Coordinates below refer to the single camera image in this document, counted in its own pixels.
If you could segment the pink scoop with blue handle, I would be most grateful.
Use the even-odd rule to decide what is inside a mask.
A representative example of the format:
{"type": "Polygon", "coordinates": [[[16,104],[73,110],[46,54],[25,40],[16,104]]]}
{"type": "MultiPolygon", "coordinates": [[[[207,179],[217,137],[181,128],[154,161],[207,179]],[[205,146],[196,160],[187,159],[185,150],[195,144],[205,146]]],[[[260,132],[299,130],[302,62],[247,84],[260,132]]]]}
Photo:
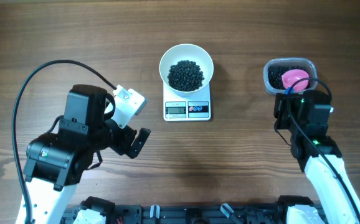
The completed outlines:
{"type": "Polygon", "coordinates": [[[296,83],[298,80],[305,78],[306,80],[297,83],[291,92],[304,90],[308,86],[307,78],[309,78],[309,77],[310,76],[306,71],[300,70],[300,69],[292,69],[292,70],[285,72],[281,76],[283,87],[285,88],[285,93],[288,94],[290,92],[290,87],[294,83],[296,83]]]}

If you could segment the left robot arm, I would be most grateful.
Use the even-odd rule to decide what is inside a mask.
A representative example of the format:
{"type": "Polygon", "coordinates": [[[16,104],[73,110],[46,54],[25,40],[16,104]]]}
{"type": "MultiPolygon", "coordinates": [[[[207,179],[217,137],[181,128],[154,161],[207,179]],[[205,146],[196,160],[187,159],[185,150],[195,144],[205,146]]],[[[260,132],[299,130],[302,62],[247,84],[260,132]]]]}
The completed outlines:
{"type": "Polygon", "coordinates": [[[93,85],[74,85],[64,115],[31,141],[23,173],[27,192],[22,196],[17,223],[59,223],[84,171],[100,166],[93,158],[110,148],[134,159],[151,131],[128,126],[147,100],[133,89],[118,86],[112,93],[93,85]]]}

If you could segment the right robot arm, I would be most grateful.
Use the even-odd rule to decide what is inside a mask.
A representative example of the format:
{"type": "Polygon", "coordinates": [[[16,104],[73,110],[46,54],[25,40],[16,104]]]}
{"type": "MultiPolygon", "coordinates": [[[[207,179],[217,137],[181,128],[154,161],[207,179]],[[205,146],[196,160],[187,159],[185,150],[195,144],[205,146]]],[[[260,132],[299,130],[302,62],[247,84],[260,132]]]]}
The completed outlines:
{"type": "Polygon", "coordinates": [[[290,132],[291,154],[316,190],[328,223],[360,223],[360,199],[339,147],[327,135],[332,110],[331,95],[321,91],[277,93],[274,130],[290,132]]]}

